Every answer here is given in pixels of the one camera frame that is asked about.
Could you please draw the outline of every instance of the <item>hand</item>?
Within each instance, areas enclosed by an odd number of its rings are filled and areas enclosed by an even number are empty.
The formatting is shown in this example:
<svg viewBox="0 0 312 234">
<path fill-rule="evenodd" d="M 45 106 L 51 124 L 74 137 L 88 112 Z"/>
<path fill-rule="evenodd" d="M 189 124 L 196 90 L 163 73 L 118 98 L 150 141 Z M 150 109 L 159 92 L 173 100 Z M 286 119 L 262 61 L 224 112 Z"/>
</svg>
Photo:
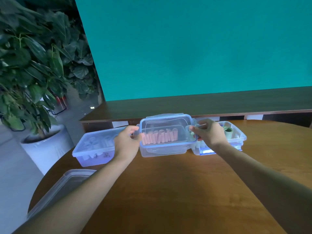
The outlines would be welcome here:
<svg viewBox="0 0 312 234">
<path fill-rule="evenodd" d="M 127 126 L 115 137 L 115 159 L 129 160 L 130 162 L 134 159 L 138 152 L 140 141 L 144 136 L 141 133 L 136 138 L 133 138 L 131 134 L 138 129 L 138 126 Z"/>
<path fill-rule="evenodd" d="M 190 130 L 200 136 L 199 141 L 205 141 L 206 145 L 214 150 L 217 145 L 228 145 L 228 141 L 224 134 L 224 129 L 211 119 L 205 119 L 198 122 L 201 126 L 190 126 Z"/>
</svg>

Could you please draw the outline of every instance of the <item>plastic container with lid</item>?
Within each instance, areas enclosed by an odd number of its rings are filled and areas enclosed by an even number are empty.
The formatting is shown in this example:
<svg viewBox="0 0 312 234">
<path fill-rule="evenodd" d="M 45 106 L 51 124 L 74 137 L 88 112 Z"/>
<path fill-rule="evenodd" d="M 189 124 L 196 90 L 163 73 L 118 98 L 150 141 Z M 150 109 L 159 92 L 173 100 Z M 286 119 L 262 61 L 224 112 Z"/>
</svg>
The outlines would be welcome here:
<svg viewBox="0 0 312 234">
<path fill-rule="evenodd" d="M 62 197 L 76 189 L 96 170 L 90 169 L 72 169 L 64 173 L 64 175 L 55 183 L 52 188 L 41 198 L 41 200 L 27 214 L 27 219 L 35 216 L 42 209 L 51 206 Z"/>
<path fill-rule="evenodd" d="M 145 133 L 149 141 L 140 143 L 143 157 L 155 157 L 186 153 L 197 138 L 190 135 L 189 126 L 194 125 L 188 114 L 161 114 L 146 117 L 140 121 L 139 131 Z"/>
<path fill-rule="evenodd" d="M 114 138 L 124 128 L 85 133 L 73 150 L 73 157 L 76 157 L 83 167 L 108 163 L 115 153 Z"/>
<path fill-rule="evenodd" d="M 234 148 L 242 151 L 241 147 L 244 144 L 244 141 L 247 140 L 247 136 L 234 124 L 228 121 L 220 121 L 218 122 L 220 126 L 227 126 L 233 129 L 232 138 L 228 139 L 230 145 Z M 215 154 L 212 149 L 210 149 L 204 141 L 197 141 L 192 145 L 192 150 L 195 155 L 210 155 Z"/>
</svg>

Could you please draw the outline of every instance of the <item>round table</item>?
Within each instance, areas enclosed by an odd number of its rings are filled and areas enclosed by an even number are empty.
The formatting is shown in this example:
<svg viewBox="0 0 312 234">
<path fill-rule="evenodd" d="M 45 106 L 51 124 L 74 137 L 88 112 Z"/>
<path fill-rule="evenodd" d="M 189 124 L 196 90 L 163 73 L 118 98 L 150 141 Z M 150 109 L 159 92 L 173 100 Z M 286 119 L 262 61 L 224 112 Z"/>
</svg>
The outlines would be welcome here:
<svg viewBox="0 0 312 234">
<path fill-rule="evenodd" d="M 312 188 L 312 130 L 273 121 L 232 121 L 247 136 L 243 151 Z M 70 169 L 72 150 L 43 177 L 29 210 Z M 103 165 L 88 167 L 99 169 Z M 82 233 L 285 233 L 218 155 L 142 157 L 117 179 Z"/>
</svg>

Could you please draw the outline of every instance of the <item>teal panel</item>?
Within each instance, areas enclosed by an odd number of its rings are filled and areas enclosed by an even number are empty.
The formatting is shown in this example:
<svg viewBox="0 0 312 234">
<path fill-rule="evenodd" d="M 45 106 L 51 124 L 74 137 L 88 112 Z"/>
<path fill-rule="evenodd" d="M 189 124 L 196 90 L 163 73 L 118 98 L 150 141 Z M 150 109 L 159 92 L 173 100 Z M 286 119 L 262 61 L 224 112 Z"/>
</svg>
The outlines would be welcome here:
<svg viewBox="0 0 312 234">
<path fill-rule="evenodd" d="M 76 0 L 107 101 L 312 85 L 312 0 Z"/>
</svg>

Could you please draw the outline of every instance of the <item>left hand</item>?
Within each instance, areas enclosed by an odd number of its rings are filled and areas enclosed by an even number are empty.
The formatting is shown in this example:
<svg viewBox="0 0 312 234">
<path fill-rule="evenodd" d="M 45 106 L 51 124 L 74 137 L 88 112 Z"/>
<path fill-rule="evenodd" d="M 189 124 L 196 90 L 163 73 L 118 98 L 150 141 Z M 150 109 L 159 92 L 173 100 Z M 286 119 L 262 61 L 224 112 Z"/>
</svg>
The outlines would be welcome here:
<svg viewBox="0 0 312 234">
<path fill-rule="evenodd" d="M 133 138 L 131 134 L 138 130 L 138 126 L 127 126 L 123 131 L 115 137 L 115 159 L 132 161 L 138 152 L 140 141 L 144 136 L 140 133 L 136 138 Z"/>
</svg>

